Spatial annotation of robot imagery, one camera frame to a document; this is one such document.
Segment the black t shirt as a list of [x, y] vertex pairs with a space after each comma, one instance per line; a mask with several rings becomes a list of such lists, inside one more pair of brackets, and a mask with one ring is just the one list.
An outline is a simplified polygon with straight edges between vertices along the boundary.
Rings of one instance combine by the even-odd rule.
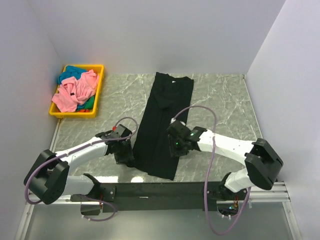
[[179, 163], [170, 154], [171, 119], [191, 104], [194, 80], [157, 72], [133, 146], [134, 167], [150, 176], [173, 180]]

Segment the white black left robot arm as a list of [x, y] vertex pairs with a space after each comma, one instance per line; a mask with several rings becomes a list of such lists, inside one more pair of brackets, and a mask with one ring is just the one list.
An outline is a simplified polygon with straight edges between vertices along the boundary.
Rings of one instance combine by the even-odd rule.
[[88, 201], [103, 199], [105, 191], [95, 177], [88, 173], [80, 176], [69, 173], [90, 160], [109, 154], [120, 164], [133, 161], [130, 139], [133, 134], [119, 124], [67, 150], [52, 152], [46, 149], [37, 157], [23, 184], [46, 205], [66, 195], [82, 195]]

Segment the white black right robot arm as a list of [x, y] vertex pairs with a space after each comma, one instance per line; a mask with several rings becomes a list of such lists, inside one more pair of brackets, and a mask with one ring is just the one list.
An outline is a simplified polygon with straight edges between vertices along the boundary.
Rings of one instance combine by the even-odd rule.
[[249, 187], [269, 191], [278, 179], [284, 162], [263, 138], [240, 140], [196, 126], [189, 129], [184, 122], [172, 119], [167, 129], [169, 151], [173, 157], [186, 156], [190, 151], [210, 152], [232, 159], [243, 169], [227, 173], [211, 193], [222, 201], [231, 200]]

